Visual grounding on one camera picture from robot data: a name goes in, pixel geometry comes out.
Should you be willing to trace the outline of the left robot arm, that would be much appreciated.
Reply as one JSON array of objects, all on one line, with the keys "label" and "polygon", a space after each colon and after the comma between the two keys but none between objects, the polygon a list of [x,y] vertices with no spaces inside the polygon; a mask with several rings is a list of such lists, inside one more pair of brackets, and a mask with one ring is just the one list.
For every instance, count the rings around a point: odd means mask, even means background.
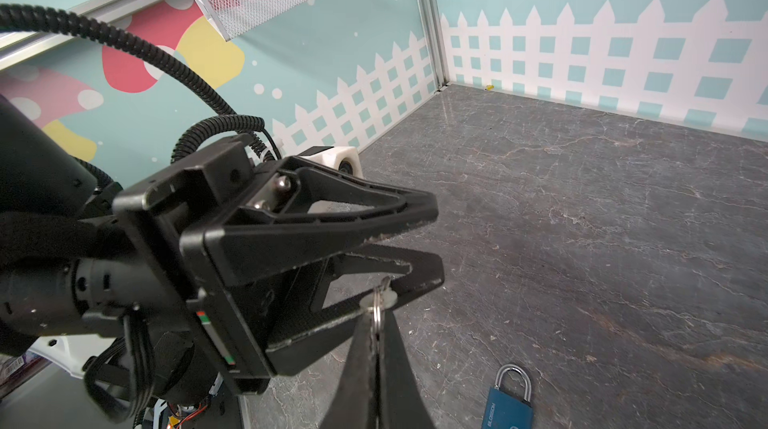
[{"label": "left robot arm", "polygon": [[244,428],[242,397],[350,346],[325,428],[429,428],[394,312],[439,288],[438,255],[393,247],[434,222],[429,192],[248,135],[192,147],[130,188],[1,103],[1,350],[109,340],[81,359],[113,422]]}]

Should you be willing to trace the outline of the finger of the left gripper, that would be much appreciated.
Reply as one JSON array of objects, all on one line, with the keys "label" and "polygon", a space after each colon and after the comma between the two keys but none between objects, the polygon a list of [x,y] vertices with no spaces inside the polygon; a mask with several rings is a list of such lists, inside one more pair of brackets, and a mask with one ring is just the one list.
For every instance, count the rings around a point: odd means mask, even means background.
[{"label": "finger of the left gripper", "polygon": [[433,253],[371,244],[299,270],[267,339],[265,354],[278,376],[294,376],[349,339],[363,314],[367,289],[323,305],[330,283],[350,274],[394,274],[390,288],[400,308],[436,290],[445,280],[442,258]]},{"label": "finger of the left gripper", "polygon": [[434,194],[375,183],[297,156],[263,163],[206,222],[227,286],[288,272],[436,221]]}]

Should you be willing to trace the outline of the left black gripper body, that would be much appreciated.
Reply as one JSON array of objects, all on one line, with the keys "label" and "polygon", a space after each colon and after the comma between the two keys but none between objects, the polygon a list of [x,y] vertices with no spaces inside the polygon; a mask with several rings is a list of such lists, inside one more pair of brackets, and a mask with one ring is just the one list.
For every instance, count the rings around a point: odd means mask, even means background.
[{"label": "left black gripper body", "polygon": [[116,199],[196,349],[238,393],[296,375],[336,346],[323,303],[335,257],[315,208],[335,179],[319,151],[255,164],[236,136]]}]

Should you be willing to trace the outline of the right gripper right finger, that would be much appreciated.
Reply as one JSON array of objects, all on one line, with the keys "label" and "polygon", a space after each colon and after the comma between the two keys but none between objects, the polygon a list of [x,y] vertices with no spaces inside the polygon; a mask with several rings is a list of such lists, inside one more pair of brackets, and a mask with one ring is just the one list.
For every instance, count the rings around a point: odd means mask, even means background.
[{"label": "right gripper right finger", "polygon": [[379,332],[379,427],[435,427],[421,398],[397,320],[389,311]]}]

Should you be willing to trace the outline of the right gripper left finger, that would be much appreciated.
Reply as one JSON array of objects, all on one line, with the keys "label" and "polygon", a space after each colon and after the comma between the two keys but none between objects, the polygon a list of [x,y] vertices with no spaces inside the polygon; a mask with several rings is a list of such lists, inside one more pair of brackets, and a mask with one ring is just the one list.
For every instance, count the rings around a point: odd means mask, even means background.
[{"label": "right gripper left finger", "polygon": [[376,428],[378,353],[373,314],[360,316],[334,398],[320,428]]}]

